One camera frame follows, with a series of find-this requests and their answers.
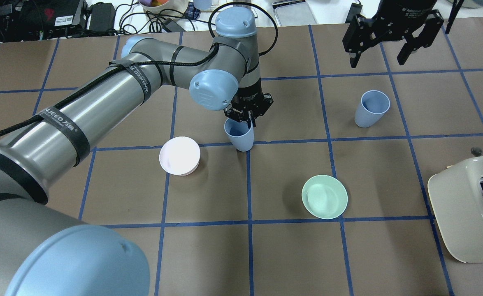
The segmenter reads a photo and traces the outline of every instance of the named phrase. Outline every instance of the brown table surface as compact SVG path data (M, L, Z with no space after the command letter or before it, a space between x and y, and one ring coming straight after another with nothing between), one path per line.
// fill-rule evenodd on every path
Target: brown table surface
M483 264L445 249L426 184L483 150L483 18L456 20L405 66L401 42L368 49L351 69L347 26L279 29L260 61L275 99L256 143L236 152L222 112L162 86L52 187L49 206L136 242L151 295L483 295ZM260 49L273 40L260 28ZM121 37L0 45L0 129L65 98L121 53ZM208 32L155 38L208 50ZM392 102L375 125L353 122L360 96ZM202 147L190 176L168 176L160 147L174 136ZM311 176L338 178L344 214L319 220L300 192Z

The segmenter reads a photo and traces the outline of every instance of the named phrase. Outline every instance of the green bowl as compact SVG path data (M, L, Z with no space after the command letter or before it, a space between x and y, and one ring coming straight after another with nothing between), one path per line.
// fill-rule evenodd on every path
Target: green bowl
M313 216L334 219L344 213L347 207L347 191L332 176L318 175L304 184L302 202Z

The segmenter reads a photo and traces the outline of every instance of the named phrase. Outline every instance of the sticker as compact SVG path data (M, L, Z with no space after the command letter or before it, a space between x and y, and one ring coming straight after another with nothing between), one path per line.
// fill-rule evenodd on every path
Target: sticker
M57 17L55 19L55 26L57 27L57 26L71 25L73 20L74 20L73 15Z

